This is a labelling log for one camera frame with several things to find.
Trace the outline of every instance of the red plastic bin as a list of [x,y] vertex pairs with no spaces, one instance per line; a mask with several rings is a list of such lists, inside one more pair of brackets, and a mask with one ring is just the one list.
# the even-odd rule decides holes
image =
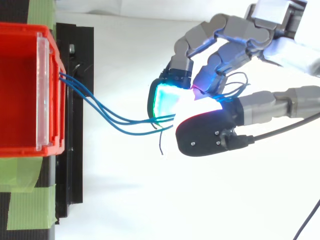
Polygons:
[[65,149],[66,73],[46,26],[0,22],[0,158]]

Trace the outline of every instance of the screw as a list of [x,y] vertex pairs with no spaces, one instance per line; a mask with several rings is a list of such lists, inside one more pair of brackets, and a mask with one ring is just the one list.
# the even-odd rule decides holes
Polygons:
[[70,54],[75,54],[75,45],[74,44],[70,44],[69,45],[69,53]]

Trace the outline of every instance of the masking tape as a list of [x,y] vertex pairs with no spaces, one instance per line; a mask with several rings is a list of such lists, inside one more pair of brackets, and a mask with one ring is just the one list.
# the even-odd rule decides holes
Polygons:
[[50,229],[56,221],[56,185],[11,194],[7,230]]
[[31,193],[42,160],[42,157],[0,158],[0,193]]
[[29,0],[27,23],[46,25],[53,30],[56,23],[56,2],[54,0]]

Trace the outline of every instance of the blue wire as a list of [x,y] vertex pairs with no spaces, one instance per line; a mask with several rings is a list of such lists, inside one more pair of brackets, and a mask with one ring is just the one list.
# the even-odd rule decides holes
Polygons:
[[[167,115],[167,116],[160,116],[160,117],[153,117],[153,118],[150,118],[150,119],[146,119],[146,120],[131,120],[131,119],[127,119],[127,118],[124,118],[124,117],[121,117],[119,116],[118,114],[114,113],[113,111],[111,111],[109,108],[107,108],[106,106],[104,106],[100,101],[98,101],[96,99],[96,97],[92,94],[92,92],[90,92],[90,90],[84,86],[81,82],[79,82],[78,80],[76,80],[74,77],[72,76],[69,76],[67,74],[64,74],[62,72],[60,72],[60,74],[66,78],[69,78],[71,80],[74,81],[74,83],[79,87],[81,88],[83,91],[85,91],[96,103],[97,105],[101,108],[103,108],[104,110],[106,110],[107,112],[109,112],[110,114],[112,114],[113,116],[115,116],[116,118],[120,119],[120,120],[123,120],[123,121],[126,121],[126,122],[129,122],[129,123],[134,123],[134,124],[142,124],[142,123],[165,123],[165,122],[170,122],[170,121],[173,121],[174,119],[174,116],[175,114],[172,114],[172,115]],[[158,121],[159,119],[167,119],[167,118],[170,118],[168,120],[165,120],[165,121]]]
[[[65,80],[66,82],[68,82],[70,85],[77,87],[76,84],[74,82],[71,82],[69,80]],[[149,124],[149,123],[167,123],[172,121],[172,119],[166,119],[166,120],[157,120],[157,121],[152,121],[152,120],[143,120],[143,121],[134,121],[134,122],[121,122],[121,121],[117,121],[116,119],[112,118],[108,113],[105,112],[104,108],[102,107],[102,104],[100,101],[98,101],[95,97],[92,98],[95,103],[98,105],[98,107],[101,109],[101,111],[103,112],[103,114],[109,118],[111,121],[113,121],[115,124],[119,124],[119,125],[123,125],[123,126],[129,126],[129,125],[138,125],[138,124]]]
[[125,131],[125,130],[119,128],[114,122],[112,122],[112,120],[110,120],[99,108],[97,108],[91,101],[89,101],[86,98],[86,96],[81,91],[79,91],[74,85],[70,84],[67,80],[65,80],[63,78],[60,78],[60,80],[62,82],[64,82],[69,88],[72,88],[77,94],[79,94],[79,96],[82,97],[89,105],[91,105],[91,107],[93,107],[111,126],[113,126],[115,129],[117,129],[121,133],[124,133],[124,134],[127,134],[127,135],[131,135],[131,136],[146,136],[146,135],[160,133],[160,132],[163,132],[165,130],[171,129],[173,127],[173,125],[171,125],[171,126],[168,126],[168,127],[164,127],[162,129],[149,131],[149,132],[141,132],[141,133]]

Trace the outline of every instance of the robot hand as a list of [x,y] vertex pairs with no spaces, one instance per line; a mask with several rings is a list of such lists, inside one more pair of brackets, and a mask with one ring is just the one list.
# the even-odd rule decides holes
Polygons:
[[[310,31],[317,19],[317,0],[259,0],[249,6],[245,18],[215,15],[188,31],[175,46],[175,55],[154,81],[148,100],[149,117],[159,84],[189,89],[192,57],[217,42],[228,40],[213,53],[193,80],[193,89],[203,95],[223,92],[227,74],[253,57],[282,67],[295,68],[311,76],[320,74],[320,36]],[[189,156],[204,156],[243,148],[257,138],[237,136],[236,126],[265,123],[273,117],[305,118],[320,112],[320,88],[308,86],[286,92],[257,92],[222,104],[223,109],[199,114],[182,122],[176,130],[179,149]]]
[[195,76],[193,87],[205,94],[220,94],[226,75],[252,57],[309,75],[319,74],[320,45],[316,31],[310,31],[320,4],[316,0],[260,0],[249,6],[245,18],[215,15],[188,31],[174,47],[169,73],[190,76],[191,57],[223,38],[229,42],[212,54]]

